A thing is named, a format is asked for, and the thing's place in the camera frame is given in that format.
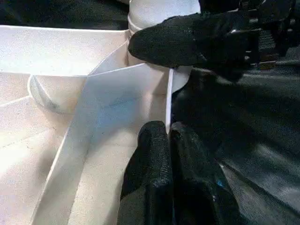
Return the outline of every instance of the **white plastic surface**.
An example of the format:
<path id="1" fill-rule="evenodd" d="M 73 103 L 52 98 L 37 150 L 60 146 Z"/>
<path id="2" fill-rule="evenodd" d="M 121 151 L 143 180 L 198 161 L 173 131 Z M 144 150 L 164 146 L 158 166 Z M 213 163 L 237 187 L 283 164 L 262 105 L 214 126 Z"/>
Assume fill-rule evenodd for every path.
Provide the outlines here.
<path id="1" fill-rule="evenodd" d="M 32 224 L 114 224 L 138 131 L 150 120 L 170 123 L 168 75 L 140 64 L 87 78 Z"/>
<path id="2" fill-rule="evenodd" d="M 1 225 L 29 224 L 71 118 L 61 119 L 29 96 L 0 106 Z"/>
<path id="3" fill-rule="evenodd" d="M 128 31 L 0 26 L 0 72 L 88 75 Z"/>
<path id="4" fill-rule="evenodd" d="M 0 33 L 0 224 L 115 224 L 137 134 L 168 130 L 189 69 L 129 62 L 128 30 Z"/>

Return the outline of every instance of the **plastic compartment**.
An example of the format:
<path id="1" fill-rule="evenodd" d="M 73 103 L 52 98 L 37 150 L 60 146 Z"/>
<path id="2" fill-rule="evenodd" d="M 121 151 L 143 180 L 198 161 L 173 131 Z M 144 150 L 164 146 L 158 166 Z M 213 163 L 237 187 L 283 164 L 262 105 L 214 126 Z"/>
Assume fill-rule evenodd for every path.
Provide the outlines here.
<path id="1" fill-rule="evenodd" d="M 173 72 L 147 64 L 87 78 L 32 224 L 115 224 L 144 123 L 170 123 Z"/>
<path id="2" fill-rule="evenodd" d="M 0 224 L 28 225 L 87 75 L 113 64 L 106 58 L 126 45 L 127 31 L 0 32 Z M 115 68 L 126 58 L 118 54 Z"/>
<path id="3" fill-rule="evenodd" d="M 150 120 L 168 130 L 191 68 L 129 66 L 128 30 L 0 30 L 0 71 L 31 74 L 29 96 L 0 107 L 2 223 L 114 224 L 137 134 Z"/>

